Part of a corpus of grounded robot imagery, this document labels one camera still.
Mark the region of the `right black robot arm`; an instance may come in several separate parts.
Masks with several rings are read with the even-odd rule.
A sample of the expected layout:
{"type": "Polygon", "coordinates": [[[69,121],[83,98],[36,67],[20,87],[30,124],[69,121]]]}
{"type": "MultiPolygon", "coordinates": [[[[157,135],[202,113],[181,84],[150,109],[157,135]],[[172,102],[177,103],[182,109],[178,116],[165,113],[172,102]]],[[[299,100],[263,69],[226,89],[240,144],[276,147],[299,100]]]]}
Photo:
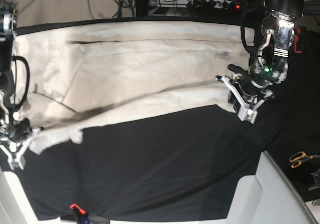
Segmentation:
{"type": "Polygon", "coordinates": [[[17,36],[16,0],[0,0],[0,149],[7,155],[10,168],[25,169],[25,153],[34,139],[46,130],[45,127],[31,127],[30,120],[20,120],[19,111],[27,100],[31,70],[28,61],[14,54],[17,36]],[[25,91],[16,103],[17,73],[12,63],[22,62],[26,70],[25,91]]]}

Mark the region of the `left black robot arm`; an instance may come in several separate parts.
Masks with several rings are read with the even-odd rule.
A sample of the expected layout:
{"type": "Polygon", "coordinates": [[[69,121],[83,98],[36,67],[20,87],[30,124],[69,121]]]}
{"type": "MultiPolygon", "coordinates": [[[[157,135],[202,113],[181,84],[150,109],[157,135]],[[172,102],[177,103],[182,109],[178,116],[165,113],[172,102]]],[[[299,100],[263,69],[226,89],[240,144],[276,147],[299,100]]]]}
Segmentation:
{"type": "Polygon", "coordinates": [[[228,103],[238,118],[254,124],[258,109],[275,94],[270,89],[282,84],[289,72],[289,52],[295,41],[295,22],[303,17],[305,0],[264,0],[268,16],[262,21],[262,44],[249,46],[245,37],[245,19],[258,8],[245,10],[241,16],[241,40],[245,50],[254,57],[247,70],[230,64],[232,77],[217,76],[229,89],[228,103]]]}

